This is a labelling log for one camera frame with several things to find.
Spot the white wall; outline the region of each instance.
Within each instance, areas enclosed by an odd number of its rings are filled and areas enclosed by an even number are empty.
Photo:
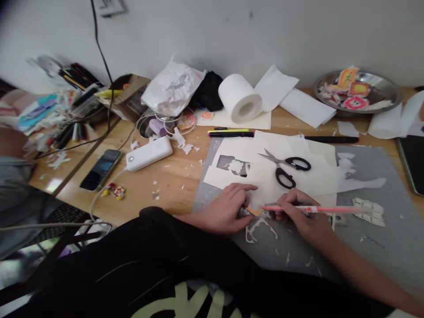
[[[422,0],[124,0],[128,12],[98,19],[112,77],[154,75],[173,52],[198,69],[256,84],[272,63],[310,87],[352,64],[404,86],[423,85]],[[107,81],[89,0],[13,0],[0,17],[0,77],[52,91],[25,62],[47,54],[77,61]]]

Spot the pink pen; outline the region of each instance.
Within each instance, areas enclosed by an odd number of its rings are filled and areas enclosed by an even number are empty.
[[[308,213],[348,213],[348,214],[355,214],[355,213],[369,213],[369,211],[352,207],[352,206],[335,206],[335,207],[322,207],[322,206],[307,206],[307,205],[301,205],[296,206],[300,211],[302,212],[308,212]],[[282,207],[276,205],[276,206],[268,206],[268,207],[262,207],[264,210],[271,210],[271,211],[282,211],[284,210]]]

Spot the person's left hand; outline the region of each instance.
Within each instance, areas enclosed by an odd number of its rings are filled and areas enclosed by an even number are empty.
[[[249,205],[250,198],[247,191],[256,189],[256,185],[231,183],[202,212],[178,218],[209,233],[220,235],[237,233],[255,218],[254,216],[245,216],[237,219],[237,215],[241,206]]]

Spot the black scissors handle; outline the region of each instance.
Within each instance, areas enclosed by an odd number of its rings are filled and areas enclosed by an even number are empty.
[[[283,175],[286,177],[286,179],[288,181],[291,182],[291,185],[286,185],[284,184],[281,180],[280,180],[280,176]],[[277,168],[277,170],[275,170],[275,177],[277,178],[278,183],[283,186],[286,189],[292,189],[296,187],[296,182],[293,180],[293,176],[289,175],[287,172],[285,172],[283,169],[281,168]]]
[[[303,167],[303,166],[299,166],[299,165],[295,164],[295,163],[293,162],[293,161],[295,161],[295,160],[301,161],[301,162],[303,162],[304,164],[306,164],[306,168],[305,168],[305,167]],[[305,159],[300,158],[300,157],[290,157],[290,158],[287,158],[287,159],[285,160],[285,162],[286,162],[287,164],[289,164],[290,166],[292,166],[293,168],[296,168],[296,170],[303,170],[303,171],[309,171],[309,170],[310,170],[310,163],[309,163],[309,162],[307,162]]]

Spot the black sweatshirt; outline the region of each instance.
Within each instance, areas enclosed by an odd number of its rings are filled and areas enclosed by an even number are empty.
[[[393,308],[325,278],[261,269],[230,239],[145,208],[62,257],[23,317],[386,317]]]

